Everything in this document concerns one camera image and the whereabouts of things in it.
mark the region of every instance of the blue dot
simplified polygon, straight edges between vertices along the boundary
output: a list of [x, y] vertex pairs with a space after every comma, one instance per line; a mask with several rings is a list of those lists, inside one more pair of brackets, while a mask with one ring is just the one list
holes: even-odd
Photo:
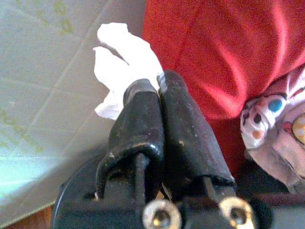
[[268, 104], [269, 110], [277, 112], [282, 107], [282, 101], [280, 99], [274, 99]]

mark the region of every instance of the wooden floor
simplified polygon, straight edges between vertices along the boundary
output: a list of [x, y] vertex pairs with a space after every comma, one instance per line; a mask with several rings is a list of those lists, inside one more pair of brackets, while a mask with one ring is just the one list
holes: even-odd
[[45, 208], [5, 229], [49, 229], [53, 206]]

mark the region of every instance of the white tissue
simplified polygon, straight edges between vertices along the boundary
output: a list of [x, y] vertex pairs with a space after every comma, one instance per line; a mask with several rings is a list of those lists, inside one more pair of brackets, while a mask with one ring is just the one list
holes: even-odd
[[94, 74], [110, 90], [95, 112], [100, 117], [115, 120], [123, 109], [123, 95], [127, 87], [136, 80], [148, 79], [158, 90], [157, 76], [163, 70], [150, 44], [129, 33], [126, 24], [102, 24], [97, 36], [102, 45], [116, 50], [123, 58], [104, 47], [93, 49]]

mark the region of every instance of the red cloth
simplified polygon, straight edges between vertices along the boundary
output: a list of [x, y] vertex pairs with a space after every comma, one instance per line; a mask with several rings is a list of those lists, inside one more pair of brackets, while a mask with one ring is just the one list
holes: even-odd
[[236, 175], [245, 101], [305, 62], [305, 1], [147, 0], [143, 37], [185, 78]]

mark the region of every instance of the metal screw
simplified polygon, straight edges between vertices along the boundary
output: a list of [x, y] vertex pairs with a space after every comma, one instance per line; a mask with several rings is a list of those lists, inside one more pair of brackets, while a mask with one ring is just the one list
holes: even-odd
[[153, 217], [152, 223], [156, 228], [167, 228], [171, 224], [171, 217], [166, 211], [158, 210]]
[[242, 225], [247, 220], [247, 216], [244, 210], [240, 208], [232, 208], [230, 216], [231, 219], [233, 219], [237, 225]]
[[238, 197], [227, 197], [219, 203], [225, 218], [236, 229], [255, 229], [253, 210], [250, 204]]
[[148, 203], [142, 221], [146, 229], [180, 229], [182, 224], [178, 208], [166, 199]]

